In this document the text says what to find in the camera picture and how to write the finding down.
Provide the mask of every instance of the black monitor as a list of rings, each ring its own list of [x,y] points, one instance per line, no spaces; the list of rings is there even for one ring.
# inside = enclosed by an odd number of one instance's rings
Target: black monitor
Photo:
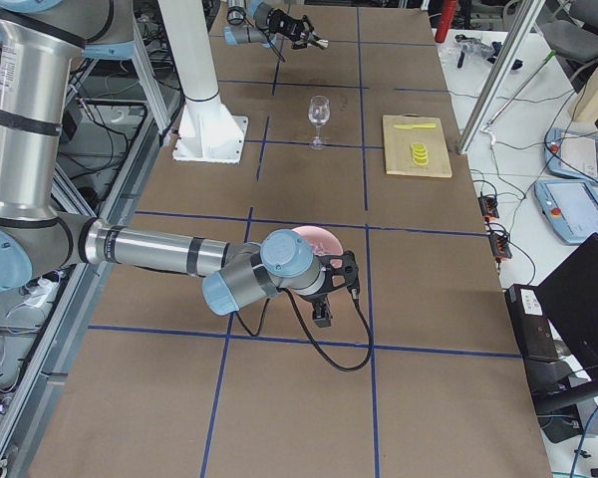
[[[598,396],[598,234],[591,235],[535,290],[543,312],[591,381],[534,400],[547,414]]]

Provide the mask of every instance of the wine glass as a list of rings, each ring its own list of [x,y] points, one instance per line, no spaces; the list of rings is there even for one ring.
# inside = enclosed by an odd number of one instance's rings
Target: wine glass
[[[310,143],[313,149],[323,149],[324,142],[319,135],[321,126],[325,125],[330,119],[330,100],[326,97],[313,97],[310,100],[310,108],[308,109],[308,120],[317,128],[317,133]]]

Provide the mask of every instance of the yellow knife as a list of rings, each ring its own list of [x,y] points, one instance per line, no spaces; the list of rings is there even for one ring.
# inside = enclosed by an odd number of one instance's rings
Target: yellow knife
[[[395,124],[395,129],[432,129],[437,127],[433,122],[422,122],[421,124]]]

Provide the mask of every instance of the chair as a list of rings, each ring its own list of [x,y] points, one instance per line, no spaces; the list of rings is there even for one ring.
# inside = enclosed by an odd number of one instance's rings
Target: chair
[[[598,0],[572,0],[569,16],[583,24],[553,20],[540,26],[545,40],[560,57],[582,65],[570,78],[598,63]]]

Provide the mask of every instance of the white desk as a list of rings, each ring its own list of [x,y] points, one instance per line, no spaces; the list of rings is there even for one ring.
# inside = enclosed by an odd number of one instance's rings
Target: white desk
[[[491,69],[491,64],[483,59],[474,56],[465,58],[463,66],[459,69],[456,64],[458,60],[458,49],[455,47],[453,38],[458,33],[467,36],[480,36],[484,43],[492,41],[503,41],[504,32],[474,32],[474,31],[450,31],[448,39],[439,45],[444,74],[448,83],[448,89],[452,95],[452,105],[459,128],[463,129],[476,98],[459,95],[477,96]],[[499,94],[509,97],[516,91],[522,81],[534,72],[540,62],[549,53],[549,47],[543,38],[538,34],[531,34],[520,49],[518,58],[524,66],[511,72],[503,84]],[[543,100],[558,97],[571,90],[571,86],[562,72],[558,63],[554,60],[534,78],[520,98],[530,100]],[[565,101],[573,102],[575,95],[569,94],[557,100],[546,101],[539,104],[514,102],[505,113],[494,124],[492,130],[497,141],[503,141],[514,146],[526,146],[533,143],[542,143],[545,133],[551,125],[554,117]],[[504,103],[505,100],[497,100],[491,108],[487,118]],[[597,130],[594,124],[572,123],[568,113],[568,105],[562,109],[554,123],[556,127],[567,128],[579,132],[592,132]],[[541,144],[525,149],[515,150],[501,144],[493,147],[499,176],[496,173],[496,166],[490,148],[490,138],[484,133],[479,133],[468,153],[469,165],[474,171],[474,179],[485,179],[491,182],[499,194],[498,211],[500,219],[497,221],[507,229],[510,228],[514,209],[518,200],[510,194],[520,195],[520,192],[505,184],[500,178],[516,185],[522,191],[527,191],[538,177],[552,177],[549,173],[543,172],[544,149]],[[489,194],[493,191],[488,184],[474,184],[477,193],[483,187],[483,193]],[[515,224],[511,231],[511,241],[522,248],[536,264],[536,275],[533,284],[538,284],[555,267],[557,267],[573,250],[575,246],[564,244],[554,234],[551,226],[543,217],[539,205],[533,195],[533,190],[527,191],[527,199],[522,201],[516,212]],[[527,283],[532,276],[532,266],[518,250],[512,248],[513,258],[501,265],[500,284],[503,288],[513,283]],[[559,444],[550,443],[544,437],[545,446],[553,471],[569,472],[573,460],[573,450],[578,446],[579,437],[571,438]],[[590,468],[598,468],[598,438],[587,438],[583,449],[591,453],[592,457],[578,460],[576,473],[590,476]]]

